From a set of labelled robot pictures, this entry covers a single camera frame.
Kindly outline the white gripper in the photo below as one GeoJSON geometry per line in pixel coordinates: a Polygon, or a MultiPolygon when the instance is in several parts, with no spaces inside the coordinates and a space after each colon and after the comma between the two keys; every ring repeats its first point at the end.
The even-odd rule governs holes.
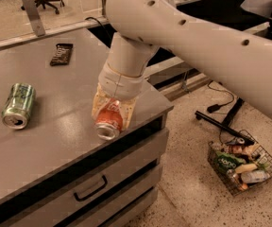
{"type": "Polygon", "coordinates": [[[104,64],[97,84],[97,90],[93,98],[92,118],[95,120],[101,108],[109,99],[108,96],[125,100],[122,102],[121,113],[123,118],[122,130],[125,131],[134,112],[136,97],[142,89],[144,77],[132,78],[115,72],[107,63],[104,64]]]}

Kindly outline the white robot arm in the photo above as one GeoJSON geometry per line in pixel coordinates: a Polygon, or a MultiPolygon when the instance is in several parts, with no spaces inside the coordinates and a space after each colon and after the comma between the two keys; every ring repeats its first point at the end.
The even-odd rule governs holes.
{"type": "Polygon", "coordinates": [[[106,0],[106,15],[116,33],[98,77],[105,95],[135,98],[162,47],[272,119],[272,41],[189,16],[173,0],[106,0]]]}

